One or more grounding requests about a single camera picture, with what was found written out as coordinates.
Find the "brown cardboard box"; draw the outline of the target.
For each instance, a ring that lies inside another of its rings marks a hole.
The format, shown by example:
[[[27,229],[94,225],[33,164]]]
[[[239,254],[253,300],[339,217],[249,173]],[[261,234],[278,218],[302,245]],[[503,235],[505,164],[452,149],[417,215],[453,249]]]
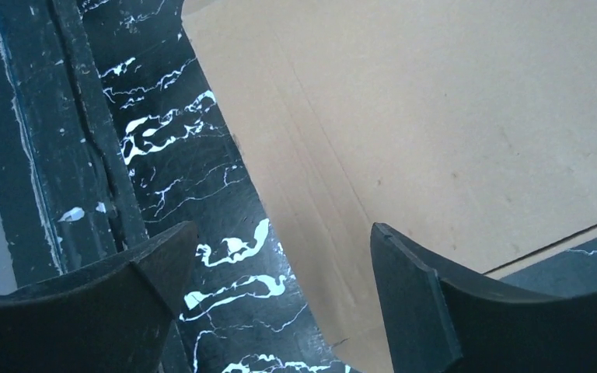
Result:
[[[393,369],[373,223],[496,278],[597,238],[597,1],[187,1],[182,21],[353,368]]]

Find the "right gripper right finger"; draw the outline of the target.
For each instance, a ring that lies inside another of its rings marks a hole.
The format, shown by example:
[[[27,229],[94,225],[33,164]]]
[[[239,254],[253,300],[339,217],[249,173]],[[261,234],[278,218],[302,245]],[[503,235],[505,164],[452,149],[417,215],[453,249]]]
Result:
[[[385,223],[370,252],[396,372],[597,372],[597,291],[562,298],[489,278]]]

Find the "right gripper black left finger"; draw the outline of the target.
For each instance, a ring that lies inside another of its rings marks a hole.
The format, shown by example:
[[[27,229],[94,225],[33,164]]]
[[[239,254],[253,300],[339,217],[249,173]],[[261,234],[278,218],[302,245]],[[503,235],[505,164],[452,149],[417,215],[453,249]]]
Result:
[[[123,252],[0,295],[0,372],[153,372],[197,248],[183,221]]]

